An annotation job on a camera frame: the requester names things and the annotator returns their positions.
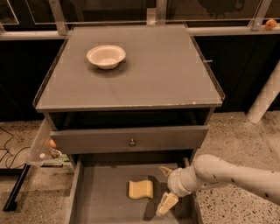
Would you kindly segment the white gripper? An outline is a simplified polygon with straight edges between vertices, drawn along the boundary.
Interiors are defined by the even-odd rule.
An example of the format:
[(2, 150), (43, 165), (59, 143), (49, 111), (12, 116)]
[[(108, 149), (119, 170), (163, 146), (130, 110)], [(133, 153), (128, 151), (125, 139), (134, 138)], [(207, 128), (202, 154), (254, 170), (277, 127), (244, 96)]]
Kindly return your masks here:
[(165, 166), (159, 167), (160, 171), (168, 177), (167, 186), (170, 192), (165, 192), (157, 207), (156, 216), (165, 215), (179, 201), (179, 197), (183, 198), (193, 192), (191, 180), (193, 169), (190, 167), (178, 168), (172, 170)]

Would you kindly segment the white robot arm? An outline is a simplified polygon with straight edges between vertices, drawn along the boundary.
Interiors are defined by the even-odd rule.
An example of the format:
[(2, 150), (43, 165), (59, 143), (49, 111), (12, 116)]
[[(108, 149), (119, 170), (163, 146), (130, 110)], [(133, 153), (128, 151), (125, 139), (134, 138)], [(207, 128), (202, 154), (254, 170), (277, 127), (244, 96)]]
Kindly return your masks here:
[(156, 215), (168, 213), (179, 201), (198, 190), (232, 184), (265, 200), (280, 205), (280, 172), (230, 164), (210, 155), (196, 157), (190, 166), (171, 170), (161, 166), (167, 177), (167, 187), (157, 207)]

